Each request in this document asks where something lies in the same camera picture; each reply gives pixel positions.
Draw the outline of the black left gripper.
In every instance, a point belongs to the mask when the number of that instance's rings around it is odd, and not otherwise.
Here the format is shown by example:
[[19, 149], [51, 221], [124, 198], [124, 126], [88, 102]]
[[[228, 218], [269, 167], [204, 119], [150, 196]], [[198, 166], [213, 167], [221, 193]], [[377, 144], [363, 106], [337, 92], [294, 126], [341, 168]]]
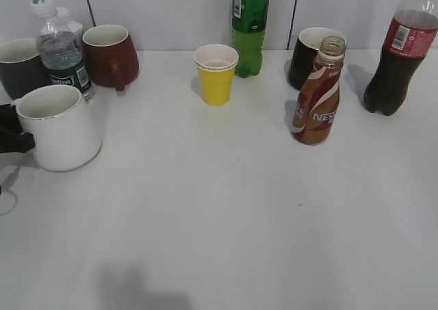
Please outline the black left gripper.
[[35, 147], [33, 135], [23, 131], [16, 110], [11, 105], [1, 105], [0, 130], [1, 154], [27, 153]]

